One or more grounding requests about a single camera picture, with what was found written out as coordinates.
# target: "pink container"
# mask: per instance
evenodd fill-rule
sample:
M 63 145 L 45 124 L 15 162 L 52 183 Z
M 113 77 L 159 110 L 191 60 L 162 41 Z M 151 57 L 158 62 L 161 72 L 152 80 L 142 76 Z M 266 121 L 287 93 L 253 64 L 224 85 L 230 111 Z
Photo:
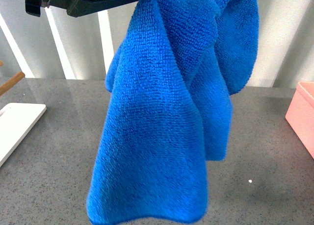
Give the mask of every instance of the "pink container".
M 314 158 L 314 82 L 298 83 L 286 120 Z

